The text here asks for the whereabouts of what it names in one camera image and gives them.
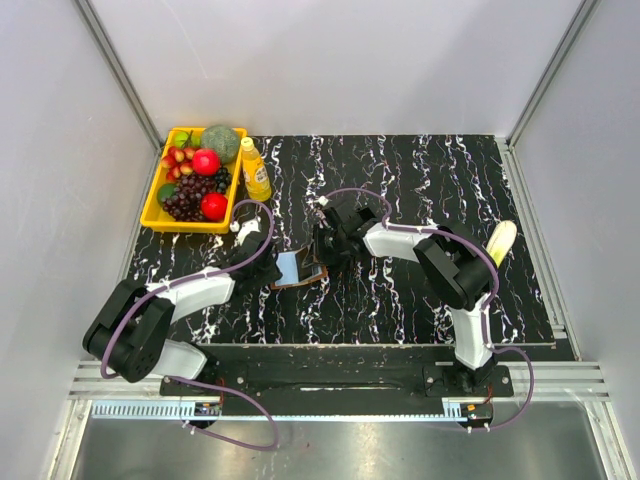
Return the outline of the brown leather card holder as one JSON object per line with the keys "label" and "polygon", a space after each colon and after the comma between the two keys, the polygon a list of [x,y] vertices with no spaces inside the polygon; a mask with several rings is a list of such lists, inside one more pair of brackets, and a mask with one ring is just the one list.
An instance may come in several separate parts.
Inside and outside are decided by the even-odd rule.
{"label": "brown leather card holder", "polygon": [[271,284],[272,290],[309,285],[328,276],[326,266],[317,261],[310,246],[279,253],[276,266],[281,277]]}

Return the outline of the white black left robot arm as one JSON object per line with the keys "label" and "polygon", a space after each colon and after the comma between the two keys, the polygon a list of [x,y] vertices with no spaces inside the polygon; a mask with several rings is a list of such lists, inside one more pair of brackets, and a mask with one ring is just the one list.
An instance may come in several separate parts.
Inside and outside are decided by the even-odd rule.
{"label": "white black left robot arm", "polygon": [[182,377],[193,394],[209,393],[217,381],[212,357],[188,342],[170,340],[170,327],[280,279],[268,234],[252,219],[239,226],[237,245],[216,266],[173,281],[120,281],[86,331],[83,349],[106,364],[107,378],[136,383],[149,375]]}

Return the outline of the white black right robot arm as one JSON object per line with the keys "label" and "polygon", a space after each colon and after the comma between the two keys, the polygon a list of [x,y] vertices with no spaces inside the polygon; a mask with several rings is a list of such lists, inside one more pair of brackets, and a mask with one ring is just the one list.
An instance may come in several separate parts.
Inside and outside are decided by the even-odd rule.
{"label": "white black right robot arm", "polygon": [[421,266],[439,300],[449,308],[455,334],[454,375],[457,388],[469,396],[491,382],[485,366],[493,356],[488,310],[499,280],[488,252],[460,226],[385,224],[369,207],[343,213],[339,204],[318,201],[313,228],[315,258],[339,269],[366,258],[396,258]]}

